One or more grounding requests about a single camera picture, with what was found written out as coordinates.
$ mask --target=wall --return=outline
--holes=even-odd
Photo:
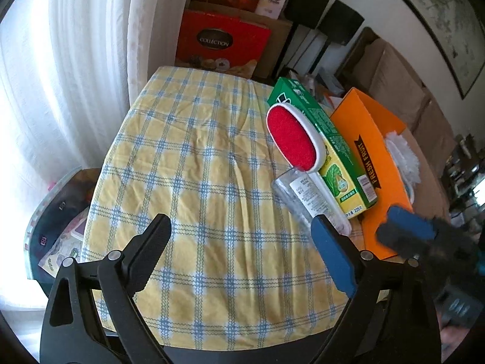
[[[362,27],[371,27],[409,61],[437,99],[455,134],[471,133],[479,146],[485,145],[485,70],[481,72],[475,85],[462,100],[440,51],[406,3],[402,0],[341,1],[365,18]],[[307,29],[300,26],[288,50],[287,58],[293,54],[306,31]],[[307,36],[306,43],[300,51],[303,51],[311,38],[313,35]],[[347,46],[331,45],[319,66],[334,72],[355,39],[356,36]],[[308,49],[296,66],[299,72],[304,73],[309,69],[324,40],[323,35],[319,36]]]

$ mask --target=orange box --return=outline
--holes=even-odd
[[[346,94],[330,120],[364,166],[377,194],[377,203],[362,214],[365,248],[379,259],[395,256],[395,252],[377,242],[375,232],[386,221],[391,205],[413,211],[399,171],[384,142],[387,133],[396,131],[401,134],[406,125],[355,88]]]

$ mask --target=blue checkered pattern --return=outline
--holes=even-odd
[[[265,127],[272,88],[162,67],[101,170],[82,259],[122,249],[157,213],[172,237],[134,297],[163,345],[262,348],[331,327],[346,303],[271,182],[288,169]],[[95,296],[104,327],[112,322]]]

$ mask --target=black speaker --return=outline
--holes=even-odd
[[[364,18],[340,0],[335,0],[318,26],[331,42],[347,45]]]
[[[330,0],[288,0],[285,17],[310,29],[316,28]]]

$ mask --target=picture frame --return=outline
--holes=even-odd
[[[462,99],[485,65],[485,32],[469,0],[403,0],[440,50]]]

